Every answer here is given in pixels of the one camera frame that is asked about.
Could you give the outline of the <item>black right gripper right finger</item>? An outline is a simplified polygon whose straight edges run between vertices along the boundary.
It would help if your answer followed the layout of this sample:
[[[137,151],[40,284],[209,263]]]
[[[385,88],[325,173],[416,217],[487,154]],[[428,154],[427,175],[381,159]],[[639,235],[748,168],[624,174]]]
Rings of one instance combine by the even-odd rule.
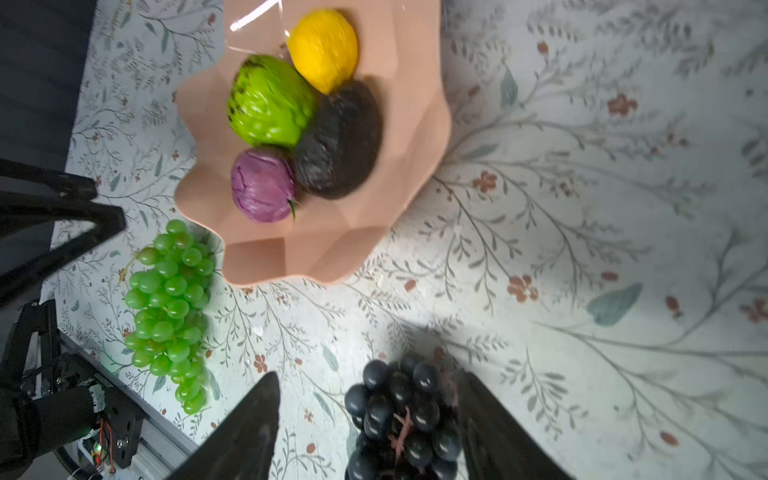
[[[571,478],[476,375],[460,371],[456,380],[458,427],[469,479]]]

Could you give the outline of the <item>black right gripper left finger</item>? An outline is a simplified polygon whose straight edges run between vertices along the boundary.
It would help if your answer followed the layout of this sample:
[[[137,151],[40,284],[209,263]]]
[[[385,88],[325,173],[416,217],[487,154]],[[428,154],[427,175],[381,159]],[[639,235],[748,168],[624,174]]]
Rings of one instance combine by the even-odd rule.
[[[280,386],[269,372],[171,479],[267,479],[279,430]]]

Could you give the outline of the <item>dark purple grape bunch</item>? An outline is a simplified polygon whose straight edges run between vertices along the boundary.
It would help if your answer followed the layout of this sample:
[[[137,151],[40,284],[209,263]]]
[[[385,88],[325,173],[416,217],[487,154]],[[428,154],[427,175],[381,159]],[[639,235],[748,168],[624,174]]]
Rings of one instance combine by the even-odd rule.
[[[344,396],[357,432],[346,479],[455,479],[462,440],[441,371],[409,351],[365,365]]]

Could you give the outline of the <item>green grape bunch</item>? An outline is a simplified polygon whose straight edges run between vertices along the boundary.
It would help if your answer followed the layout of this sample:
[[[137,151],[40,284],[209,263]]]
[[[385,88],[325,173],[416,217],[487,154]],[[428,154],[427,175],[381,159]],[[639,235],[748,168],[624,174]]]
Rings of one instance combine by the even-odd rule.
[[[130,276],[124,296],[134,317],[124,340],[131,364],[158,386],[172,382],[184,412],[198,414],[207,403],[203,310],[211,300],[215,259],[185,222],[174,219],[136,260],[142,269]]]

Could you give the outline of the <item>purple fig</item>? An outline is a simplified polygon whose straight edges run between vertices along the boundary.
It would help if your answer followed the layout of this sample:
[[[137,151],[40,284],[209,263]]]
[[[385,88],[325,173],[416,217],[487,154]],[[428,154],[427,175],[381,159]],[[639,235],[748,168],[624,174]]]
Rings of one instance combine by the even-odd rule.
[[[295,218],[297,186],[284,151],[259,146],[241,152],[231,170],[235,206],[255,223]]]

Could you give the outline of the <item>dark avocado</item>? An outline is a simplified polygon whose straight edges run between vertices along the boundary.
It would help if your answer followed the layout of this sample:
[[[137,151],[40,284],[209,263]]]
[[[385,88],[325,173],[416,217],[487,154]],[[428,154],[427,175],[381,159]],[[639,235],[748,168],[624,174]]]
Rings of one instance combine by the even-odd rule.
[[[369,86],[344,83],[321,101],[293,150],[297,182],[327,200],[351,194],[371,174],[382,136],[382,116]]]

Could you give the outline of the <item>pink faceted fruit bowl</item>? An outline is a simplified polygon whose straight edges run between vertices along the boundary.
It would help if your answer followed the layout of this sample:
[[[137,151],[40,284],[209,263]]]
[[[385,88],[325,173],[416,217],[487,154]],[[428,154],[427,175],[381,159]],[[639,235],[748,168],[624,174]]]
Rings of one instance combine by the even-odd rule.
[[[354,29],[354,76],[308,115],[287,46],[308,15]],[[233,286],[351,274],[435,171],[451,134],[436,1],[228,1],[226,52],[186,80],[177,107],[198,147],[178,210],[218,235]]]

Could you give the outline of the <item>green custard apple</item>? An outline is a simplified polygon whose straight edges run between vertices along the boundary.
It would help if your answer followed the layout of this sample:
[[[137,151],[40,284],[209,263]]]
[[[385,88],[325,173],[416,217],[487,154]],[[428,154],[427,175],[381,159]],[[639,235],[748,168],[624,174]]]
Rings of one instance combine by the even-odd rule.
[[[274,56],[251,55],[234,78],[227,117],[247,144],[291,149],[316,108],[312,87],[291,65]]]

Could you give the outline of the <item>yellow lemon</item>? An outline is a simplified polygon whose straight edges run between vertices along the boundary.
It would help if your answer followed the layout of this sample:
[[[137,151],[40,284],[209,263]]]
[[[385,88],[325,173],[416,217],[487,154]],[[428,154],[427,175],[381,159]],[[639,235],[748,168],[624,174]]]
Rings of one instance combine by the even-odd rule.
[[[350,80],[357,68],[356,32],[337,10],[320,9],[305,15],[290,32],[287,46],[296,70],[323,94]]]

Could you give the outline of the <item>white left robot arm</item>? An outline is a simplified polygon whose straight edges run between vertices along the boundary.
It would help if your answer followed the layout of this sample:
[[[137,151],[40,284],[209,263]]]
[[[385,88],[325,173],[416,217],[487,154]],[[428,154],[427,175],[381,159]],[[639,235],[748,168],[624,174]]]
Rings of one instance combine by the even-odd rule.
[[[94,180],[2,160],[8,179],[48,187],[49,196],[1,194],[1,235],[61,220],[90,224],[86,232],[1,276],[1,304],[122,232],[121,208],[96,202]],[[62,351],[54,302],[29,302],[12,325],[1,359],[1,476],[19,478],[49,452],[69,474],[85,478],[64,446],[92,431],[108,447],[140,435],[135,403],[77,356]],[[172,479],[267,479],[276,446],[280,387],[276,374],[262,378],[213,434],[171,473]]]

